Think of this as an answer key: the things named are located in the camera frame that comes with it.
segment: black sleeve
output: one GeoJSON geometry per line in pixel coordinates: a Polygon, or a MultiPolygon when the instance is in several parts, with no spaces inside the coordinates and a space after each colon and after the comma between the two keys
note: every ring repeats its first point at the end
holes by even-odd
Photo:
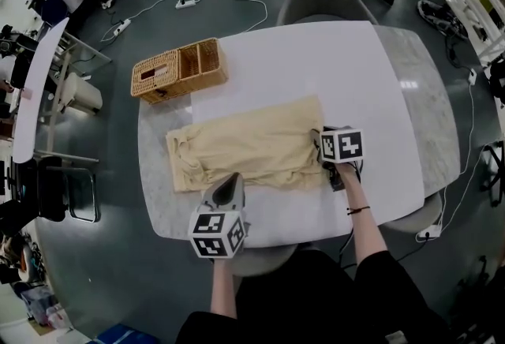
{"type": "Polygon", "coordinates": [[[389,252],[364,259],[355,282],[368,322],[381,336],[402,331],[409,344],[454,342],[445,322],[426,305],[419,289],[389,252]]]}
{"type": "Polygon", "coordinates": [[[207,312],[191,313],[182,325],[177,344],[198,342],[233,343],[241,341],[236,319],[207,312]]]}

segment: wicker basket lid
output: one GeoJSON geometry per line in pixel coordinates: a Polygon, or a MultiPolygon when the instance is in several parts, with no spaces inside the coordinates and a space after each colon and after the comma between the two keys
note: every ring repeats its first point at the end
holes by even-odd
{"type": "Polygon", "coordinates": [[[178,53],[169,50],[137,63],[133,67],[133,97],[164,88],[178,81],[178,53]]]}

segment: white cube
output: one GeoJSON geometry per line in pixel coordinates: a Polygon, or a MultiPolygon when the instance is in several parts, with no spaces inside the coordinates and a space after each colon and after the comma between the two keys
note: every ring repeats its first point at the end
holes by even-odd
{"type": "Polygon", "coordinates": [[[363,160],[363,131],[351,128],[323,131],[320,133],[320,149],[324,162],[347,163],[363,160]]]}
{"type": "Polygon", "coordinates": [[[193,212],[189,240],[200,258],[232,258],[245,239],[241,211],[193,212]]]}

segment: person's left arm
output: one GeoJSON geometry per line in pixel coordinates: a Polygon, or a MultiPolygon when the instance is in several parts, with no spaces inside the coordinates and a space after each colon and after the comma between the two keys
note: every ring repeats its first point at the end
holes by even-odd
{"type": "Polygon", "coordinates": [[[239,335],[235,305],[234,277],[228,260],[214,260],[211,312],[189,315],[177,337],[177,344],[185,342],[236,342],[239,335]]]}

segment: green-gray floor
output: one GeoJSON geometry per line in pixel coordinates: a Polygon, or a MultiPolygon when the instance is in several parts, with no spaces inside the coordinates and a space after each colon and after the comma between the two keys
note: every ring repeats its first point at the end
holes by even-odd
{"type": "MultiPolygon", "coordinates": [[[[155,1],[117,0],[114,20],[130,17],[155,1]]],[[[271,27],[283,0],[263,1],[269,17],[260,28],[271,27]]],[[[86,224],[70,218],[61,223],[38,221],[56,294],[75,326],[90,336],[121,322],[162,342],[173,342],[187,315],[209,306],[211,264],[198,260],[187,242],[158,237],[149,221],[137,158],[139,101],[129,95],[131,69],[139,60],[170,48],[241,32],[260,20],[263,10],[253,3],[229,0],[203,0],[196,7],[175,10],[174,2],[160,3],[139,16],[105,50],[114,62],[95,71],[92,78],[104,100],[99,115],[83,118],[69,112],[58,126],[57,148],[100,158],[96,168],[100,222],[86,224]]],[[[381,0],[364,2],[381,24],[414,30],[425,42],[451,99],[464,163],[471,123],[467,74],[450,65],[444,37],[417,15],[417,0],[396,0],[392,7],[381,0]]],[[[80,35],[98,45],[109,27],[110,17],[97,10],[80,35]]],[[[477,64],[469,44],[459,44],[457,52],[467,65],[477,64]]],[[[480,147],[500,134],[495,104],[483,77],[477,80],[473,97],[470,169],[480,147]]],[[[470,173],[447,190],[447,217],[459,202],[470,173]]],[[[429,305],[442,316],[447,317],[458,281],[473,269],[477,258],[495,256],[499,251],[503,206],[491,208],[488,194],[479,193],[484,175],[484,166],[478,166],[467,197],[443,237],[403,262],[429,305]]],[[[384,234],[395,256],[417,247],[410,235],[386,230],[384,234]]],[[[320,247],[337,258],[343,240],[322,241],[320,247]]],[[[344,264],[353,261],[352,248],[347,249],[344,264]]]]}

